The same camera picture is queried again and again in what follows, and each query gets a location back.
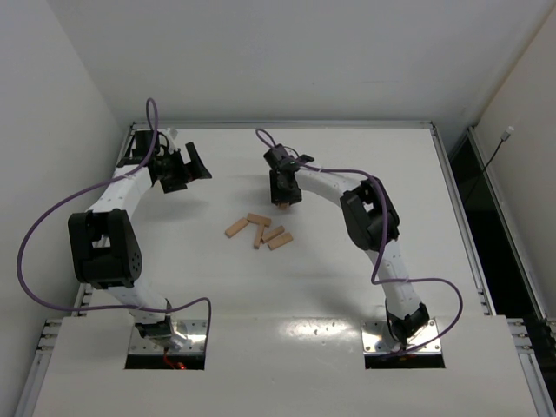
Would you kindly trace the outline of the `wood block two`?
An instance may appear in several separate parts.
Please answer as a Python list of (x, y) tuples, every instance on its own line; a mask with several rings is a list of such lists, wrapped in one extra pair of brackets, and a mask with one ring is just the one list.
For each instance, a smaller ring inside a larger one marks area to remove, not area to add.
[(226, 230), (225, 230), (225, 235), (228, 238), (231, 238), (235, 235), (237, 235), (240, 231), (242, 231), (243, 229), (245, 229), (247, 226), (249, 225), (249, 221), (247, 218), (242, 217), (241, 219), (239, 219), (238, 221), (236, 221), (234, 224), (232, 224), (231, 226), (229, 226)]

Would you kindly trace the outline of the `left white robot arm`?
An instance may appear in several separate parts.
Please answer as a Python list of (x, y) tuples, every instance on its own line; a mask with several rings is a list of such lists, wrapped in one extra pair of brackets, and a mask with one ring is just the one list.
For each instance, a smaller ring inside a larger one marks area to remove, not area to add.
[(68, 220), (77, 280), (118, 300), (139, 335), (168, 350), (182, 348), (187, 337), (169, 300), (141, 277), (142, 253), (131, 218), (154, 185), (172, 193), (211, 176), (192, 142), (179, 149), (162, 132), (138, 130), (116, 165), (114, 181), (87, 211)]

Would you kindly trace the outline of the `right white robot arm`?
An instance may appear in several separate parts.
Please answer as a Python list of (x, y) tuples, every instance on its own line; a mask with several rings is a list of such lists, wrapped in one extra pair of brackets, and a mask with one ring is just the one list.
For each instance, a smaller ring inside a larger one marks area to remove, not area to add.
[(373, 284), (386, 297), (387, 321), (400, 344), (429, 320), (427, 307), (409, 281), (398, 243), (400, 218), (380, 180), (360, 182), (325, 169), (303, 167), (309, 156), (293, 159), (278, 144), (263, 155), (270, 167), (271, 202), (275, 206), (301, 201), (304, 191), (318, 195), (340, 207), (347, 233), (374, 265)]

